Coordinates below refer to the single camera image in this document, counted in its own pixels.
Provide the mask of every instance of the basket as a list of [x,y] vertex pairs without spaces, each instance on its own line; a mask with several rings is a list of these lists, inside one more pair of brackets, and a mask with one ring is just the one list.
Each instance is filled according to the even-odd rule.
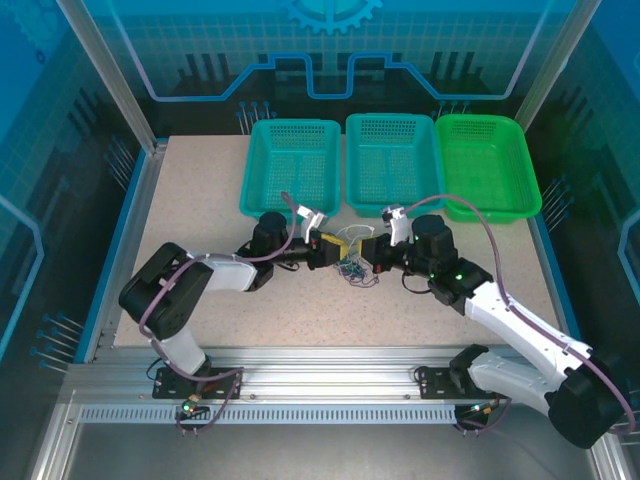
[[[452,114],[436,122],[447,193],[473,203],[492,223],[511,223],[536,215],[542,206],[529,149],[520,125],[494,115]],[[447,215],[478,221],[454,201]]]
[[260,120],[251,142],[240,196],[240,211],[251,217],[291,210],[296,204],[327,216],[340,209],[340,125],[328,120]]
[[[361,217],[391,204],[409,206],[443,192],[433,120],[424,115],[356,114],[347,118],[347,203]],[[423,205],[418,216],[442,208]]]

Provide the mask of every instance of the wire bundle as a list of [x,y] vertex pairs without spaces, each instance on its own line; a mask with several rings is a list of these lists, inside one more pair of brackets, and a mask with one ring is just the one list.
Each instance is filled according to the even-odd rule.
[[[349,236],[349,230],[352,228],[358,228],[358,234],[356,234],[353,238]],[[360,233],[362,229],[368,229],[368,233]],[[333,268],[335,268],[340,276],[345,279],[349,285],[352,287],[358,288],[371,288],[375,287],[380,279],[378,275],[373,273],[371,268],[362,260],[362,257],[357,252],[352,252],[352,248],[356,244],[356,241],[359,238],[371,238],[373,237],[373,232],[375,232],[375,228],[370,225],[349,225],[348,227],[341,228],[336,233],[336,237],[339,237],[340,234],[344,232],[345,238],[349,243],[348,253],[347,255],[336,263]]]

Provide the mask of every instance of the work surface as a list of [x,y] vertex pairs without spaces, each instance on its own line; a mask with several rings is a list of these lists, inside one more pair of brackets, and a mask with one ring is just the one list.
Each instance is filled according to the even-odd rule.
[[[238,209],[248,146],[248,136],[169,139],[136,271],[168,241],[191,252],[232,253],[251,239],[256,220]],[[446,216],[445,221],[453,231],[460,255],[493,273],[493,254],[482,226],[455,223]],[[376,233],[385,231],[381,220],[359,218],[344,203],[323,230],[335,233],[354,223],[375,226]],[[557,326],[527,222],[496,225],[493,230],[507,289],[527,308]],[[410,288],[424,288],[416,278],[407,283]],[[334,268],[311,272],[304,265],[295,273],[276,269],[273,279],[255,293],[205,294],[191,316],[190,327],[203,346],[504,343],[432,296],[404,290],[399,271],[382,274],[378,285],[361,289],[349,286]],[[126,313],[115,344],[147,344]]]

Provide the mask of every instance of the teal plastic basket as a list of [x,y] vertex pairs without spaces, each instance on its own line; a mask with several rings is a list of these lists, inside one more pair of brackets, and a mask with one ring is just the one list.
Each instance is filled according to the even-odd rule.
[[[409,206],[442,193],[433,120],[425,115],[356,114],[347,118],[347,203],[361,217],[391,204]],[[420,206],[418,216],[444,201]]]
[[329,120],[260,120],[253,126],[240,196],[251,217],[291,210],[280,192],[327,216],[340,209],[340,125]]

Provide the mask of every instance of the metal profile extrusion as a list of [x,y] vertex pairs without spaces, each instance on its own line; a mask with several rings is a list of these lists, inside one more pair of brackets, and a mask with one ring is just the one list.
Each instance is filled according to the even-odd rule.
[[569,57],[578,45],[582,34],[591,22],[602,0],[577,0],[576,5],[567,17],[562,31],[551,47],[549,55],[545,59],[540,71],[527,92],[515,121],[526,132],[533,119],[538,114],[540,107],[549,95],[551,88],[564,70]]
[[87,7],[82,0],[57,2],[136,139],[146,152],[154,153],[156,137]]

